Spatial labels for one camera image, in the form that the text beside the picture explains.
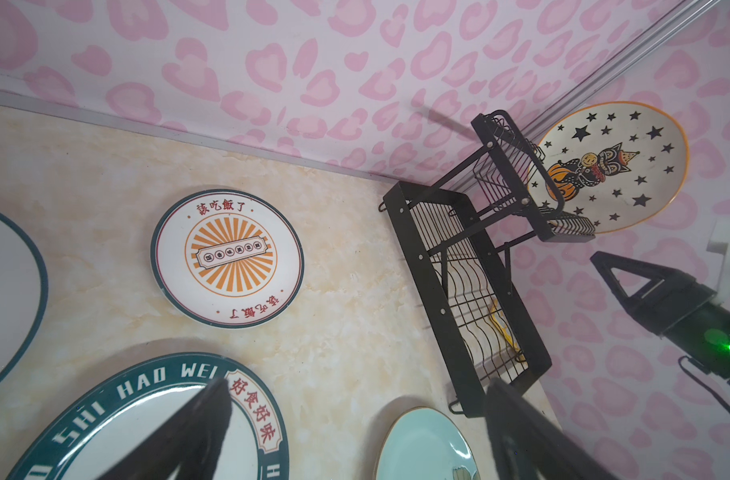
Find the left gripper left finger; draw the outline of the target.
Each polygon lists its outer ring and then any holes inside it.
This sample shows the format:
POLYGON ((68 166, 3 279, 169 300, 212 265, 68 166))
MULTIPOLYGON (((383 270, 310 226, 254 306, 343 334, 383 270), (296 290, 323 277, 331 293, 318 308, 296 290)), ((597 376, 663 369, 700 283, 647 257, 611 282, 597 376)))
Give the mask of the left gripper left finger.
POLYGON ((232 414, 227 381, 210 382, 103 479, 211 479, 232 414))

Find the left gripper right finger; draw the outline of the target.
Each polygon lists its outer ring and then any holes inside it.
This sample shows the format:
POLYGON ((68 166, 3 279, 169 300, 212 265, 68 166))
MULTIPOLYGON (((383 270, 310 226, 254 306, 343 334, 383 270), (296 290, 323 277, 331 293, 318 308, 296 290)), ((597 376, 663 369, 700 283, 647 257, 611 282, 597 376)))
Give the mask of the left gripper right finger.
POLYGON ((614 477, 500 379, 488 385, 485 421, 500 479, 614 477))

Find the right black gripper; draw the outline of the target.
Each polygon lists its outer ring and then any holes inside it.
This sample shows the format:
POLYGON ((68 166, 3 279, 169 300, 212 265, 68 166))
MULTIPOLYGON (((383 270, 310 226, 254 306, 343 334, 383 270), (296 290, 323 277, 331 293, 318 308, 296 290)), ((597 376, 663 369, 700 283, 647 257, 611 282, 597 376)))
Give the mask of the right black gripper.
POLYGON ((730 311, 716 293, 675 268, 604 251, 591 263, 626 313, 680 347, 702 371, 730 383, 730 311))

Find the light teal flower plate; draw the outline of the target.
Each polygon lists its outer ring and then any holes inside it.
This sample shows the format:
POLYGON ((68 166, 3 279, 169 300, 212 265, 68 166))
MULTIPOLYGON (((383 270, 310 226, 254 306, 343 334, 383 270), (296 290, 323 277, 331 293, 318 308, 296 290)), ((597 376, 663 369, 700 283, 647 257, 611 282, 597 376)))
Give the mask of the light teal flower plate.
POLYGON ((478 479, 469 443, 443 413, 417 407, 390 427, 376 463, 376 479, 478 479))

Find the star and cat plate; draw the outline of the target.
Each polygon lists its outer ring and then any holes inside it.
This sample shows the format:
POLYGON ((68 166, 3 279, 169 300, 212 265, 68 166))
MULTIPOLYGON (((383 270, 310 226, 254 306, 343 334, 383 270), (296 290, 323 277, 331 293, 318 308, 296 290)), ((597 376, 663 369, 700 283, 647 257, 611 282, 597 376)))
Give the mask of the star and cat plate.
POLYGON ((539 147, 564 211, 587 218, 597 234, 664 210, 686 180, 690 157, 677 120, 638 102, 578 110, 553 126, 539 147))

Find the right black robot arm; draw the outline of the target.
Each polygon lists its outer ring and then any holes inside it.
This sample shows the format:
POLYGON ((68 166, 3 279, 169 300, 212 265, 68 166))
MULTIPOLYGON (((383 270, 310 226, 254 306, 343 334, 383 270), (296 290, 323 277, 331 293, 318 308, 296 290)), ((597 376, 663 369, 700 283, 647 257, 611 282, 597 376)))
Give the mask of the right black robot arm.
POLYGON ((680 366, 688 360, 730 385, 730 311, 715 290, 682 270, 604 251, 590 261, 635 322, 685 352, 680 366))

